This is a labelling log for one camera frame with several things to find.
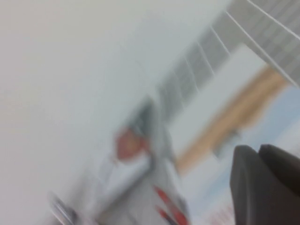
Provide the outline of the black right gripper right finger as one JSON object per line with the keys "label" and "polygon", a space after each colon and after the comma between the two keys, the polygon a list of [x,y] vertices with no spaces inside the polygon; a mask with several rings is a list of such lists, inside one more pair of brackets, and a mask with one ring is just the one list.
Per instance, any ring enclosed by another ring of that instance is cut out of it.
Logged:
{"label": "black right gripper right finger", "polygon": [[272,185],[275,204],[271,212],[272,225],[300,223],[300,159],[270,144],[260,146],[258,155],[275,179]]}

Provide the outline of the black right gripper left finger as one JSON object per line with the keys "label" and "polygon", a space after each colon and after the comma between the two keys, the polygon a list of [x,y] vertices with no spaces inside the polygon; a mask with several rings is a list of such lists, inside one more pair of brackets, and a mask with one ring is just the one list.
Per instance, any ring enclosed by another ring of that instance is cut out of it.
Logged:
{"label": "black right gripper left finger", "polygon": [[269,169],[258,153],[247,145],[234,149],[230,176],[235,223],[237,225],[262,225],[263,203],[267,197],[263,191],[269,187]]}

